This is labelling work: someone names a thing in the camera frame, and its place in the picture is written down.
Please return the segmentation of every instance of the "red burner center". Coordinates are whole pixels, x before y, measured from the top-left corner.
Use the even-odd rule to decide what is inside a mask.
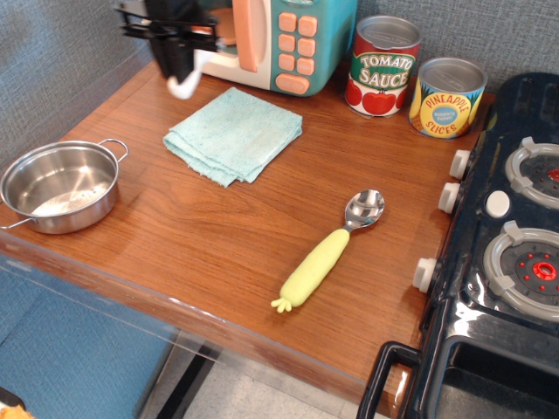
[[[557,278],[556,268],[547,262],[538,262],[537,264],[534,264],[532,270],[534,271],[536,277],[543,279],[544,281],[553,281]]]
[[[555,182],[559,182],[559,168],[551,169],[548,172],[549,179]]]

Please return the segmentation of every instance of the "tomato sauce can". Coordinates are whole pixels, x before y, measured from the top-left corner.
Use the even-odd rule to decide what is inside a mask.
[[[375,15],[355,28],[346,101],[365,115],[388,116],[405,101],[421,31],[400,17]]]
[[[462,58],[433,58],[419,67],[410,123],[436,138],[466,134],[478,111],[486,73]]]

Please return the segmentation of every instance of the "oven door handle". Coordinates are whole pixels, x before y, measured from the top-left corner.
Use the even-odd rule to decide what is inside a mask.
[[[375,367],[357,412],[357,419],[373,419],[375,416],[392,365],[402,364],[415,370],[419,366],[420,358],[421,352],[413,347],[399,342],[386,342],[376,357]]]
[[[268,33],[264,0],[233,0],[233,22],[238,63],[243,70],[256,72],[257,43],[261,38],[267,38]]]

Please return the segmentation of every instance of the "orange button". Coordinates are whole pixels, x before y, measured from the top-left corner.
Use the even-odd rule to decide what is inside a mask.
[[[297,29],[297,15],[285,12],[280,13],[279,27],[285,32],[295,32],[295,29]]]
[[[297,72],[310,76],[314,73],[314,60],[312,58],[299,58],[297,60]]]
[[[280,54],[278,65],[280,69],[292,72],[295,68],[295,57],[289,54]]]
[[[279,48],[287,52],[295,51],[295,37],[293,35],[286,35],[285,33],[279,35]]]
[[[311,86],[310,82],[304,77],[286,74],[284,72],[276,77],[276,85],[281,90],[296,94],[305,94]]]
[[[299,33],[304,37],[313,37],[318,30],[318,19],[312,16],[303,16],[299,19]]]
[[[312,57],[316,52],[316,41],[310,38],[301,38],[297,44],[297,51],[305,57]]]

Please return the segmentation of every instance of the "spoon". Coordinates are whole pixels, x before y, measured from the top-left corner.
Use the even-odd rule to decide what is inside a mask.
[[[349,233],[375,223],[384,211],[380,192],[366,189],[355,195],[346,206],[346,224],[330,233],[301,262],[272,301],[278,313],[291,312],[302,305],[334,267],[349,242]]]

